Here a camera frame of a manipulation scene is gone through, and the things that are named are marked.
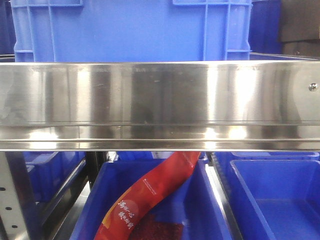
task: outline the blue storage bin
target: blue storage bin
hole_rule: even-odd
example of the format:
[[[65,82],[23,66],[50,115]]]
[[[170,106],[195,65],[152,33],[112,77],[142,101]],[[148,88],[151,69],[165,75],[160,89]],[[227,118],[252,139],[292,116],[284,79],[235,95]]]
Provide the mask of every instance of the blue storage bin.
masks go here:
[[[320,239],[320,163],[233,160],[230,204],[246,240]]]
[[[155,159],[104,163],[70,239],[93,239],[113,203],[160,162]],[[155,206],[151,213],[157,221],[183,224],[183,240],[232,239],[202,161],[198,162],[189,180]]]
[[[252,0],[249,43],[255,53],[281,54],[281,0]]]
[[[153,159],[151,151],[117,151],[116,154],[118,154],[118,160],[124,161]]]
[[[248,60],[251,0],[11,0],[17,62]]]
[[[13,54],[15,42],[10,0],[0,0],[0,55]]]
[[[35,166],[27,165],[26,170],[30,178],[34,199],[37,202],[39,202],[39,200],[42,198],[42,193],[41,193],[41,186],[39,184],[39,178],[38,178]]]
[[[84,152],[29,152],[23,153],[36,202],[48,202],[65,179],[84,158]]]
[[[303,151],[221,151],[215,152],[220,168],[228,178],[232,160],[318,160],[318,152]]]

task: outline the red plastic bag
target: red plastic bag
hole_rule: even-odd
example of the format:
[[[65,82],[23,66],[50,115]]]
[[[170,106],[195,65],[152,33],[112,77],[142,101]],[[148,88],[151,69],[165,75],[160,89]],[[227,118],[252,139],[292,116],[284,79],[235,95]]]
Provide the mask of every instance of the red plastic bag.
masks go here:
[[[142,217],[193,173],[198,151],[177,151],[136,181],[106,213],[95,240],[127,240]]]

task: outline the perforated metal post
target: perforated metal post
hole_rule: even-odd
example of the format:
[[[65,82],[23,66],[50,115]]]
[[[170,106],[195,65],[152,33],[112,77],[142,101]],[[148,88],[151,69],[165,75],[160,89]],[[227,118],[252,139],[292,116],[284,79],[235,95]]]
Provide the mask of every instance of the perforated metal post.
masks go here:
[[[22,153],[0,151],[0,169],[0,216],[8,239],[43,239]]]

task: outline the stainless steel shelf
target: stainless steel shelf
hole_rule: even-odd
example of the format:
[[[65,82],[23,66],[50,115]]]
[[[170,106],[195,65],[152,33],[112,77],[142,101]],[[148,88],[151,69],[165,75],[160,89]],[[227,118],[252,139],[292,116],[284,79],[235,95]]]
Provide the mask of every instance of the stainless steel shelf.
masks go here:
[[[319,75],[318,61],[2,63],[0,150],[320,150]]]

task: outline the plastic crate wall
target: plastic crate wall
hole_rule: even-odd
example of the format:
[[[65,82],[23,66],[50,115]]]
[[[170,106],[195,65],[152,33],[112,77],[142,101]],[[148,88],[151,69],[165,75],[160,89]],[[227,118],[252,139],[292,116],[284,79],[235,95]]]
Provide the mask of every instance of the plastic crate wall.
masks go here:
[[[248,60],[251,0],[11,0],[17,62]]]

